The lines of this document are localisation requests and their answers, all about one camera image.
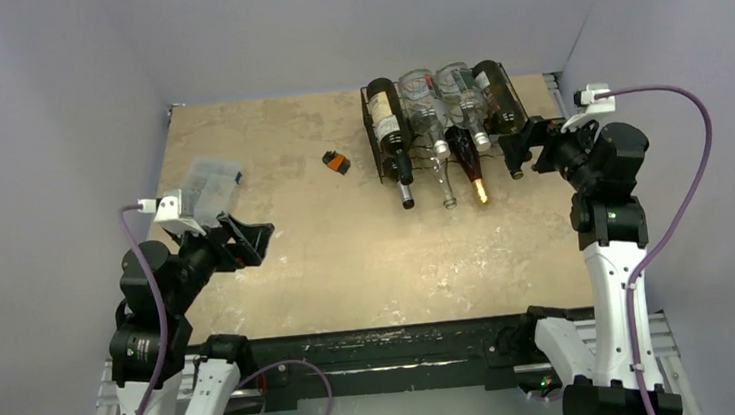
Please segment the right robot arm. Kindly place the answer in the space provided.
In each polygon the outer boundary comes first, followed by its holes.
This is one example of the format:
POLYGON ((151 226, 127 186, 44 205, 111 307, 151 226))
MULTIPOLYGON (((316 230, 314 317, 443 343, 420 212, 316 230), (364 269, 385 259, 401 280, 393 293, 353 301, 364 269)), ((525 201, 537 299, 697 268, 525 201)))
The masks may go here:
POLYGON ((557 172, 574 190, 570 222, 591 278, 595 346, 568 319, 544 318, 519 331, 517 347, 530 360, 547 356, 562 383, 563 415, 683 415, 658 365, 645 298, 650 241, 633 191, 649 140, 620 122, 565 124, 535 116, 501 144, 513 171, 539 148, 534 172, 557 172))

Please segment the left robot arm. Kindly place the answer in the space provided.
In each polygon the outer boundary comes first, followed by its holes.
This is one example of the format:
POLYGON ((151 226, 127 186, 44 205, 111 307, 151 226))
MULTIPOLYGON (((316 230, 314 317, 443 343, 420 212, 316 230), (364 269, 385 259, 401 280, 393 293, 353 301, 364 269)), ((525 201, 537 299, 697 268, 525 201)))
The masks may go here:
MULTIPOLYGON (((213 275, 261 265, 274 230, 271 223, 249 225, 221 214, 202 234, 176 237, 177 251, 151 240, 126 252, 119 282, 123 300, 109 343, 121 415, 175 415, 193 332, 188 309, 213 275)), ((246 387, 255 377, 246 337, 213 336, 206 352, 210 379, 186 415, 220 415, 229 387, 246 387)))

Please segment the dark green wine bottle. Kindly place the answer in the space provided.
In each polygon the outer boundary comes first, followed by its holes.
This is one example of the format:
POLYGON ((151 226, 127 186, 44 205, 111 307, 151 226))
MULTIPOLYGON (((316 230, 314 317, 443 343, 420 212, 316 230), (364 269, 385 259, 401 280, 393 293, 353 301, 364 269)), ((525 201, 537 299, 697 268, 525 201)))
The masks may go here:
POLYGON ((403 185, 410 185, 414 180, 410 160, 410 137, 404 123, 396 86, 387 77, 376 78, 370 81, 366 93, 379 150, 394 161, 398 181, 403 185))

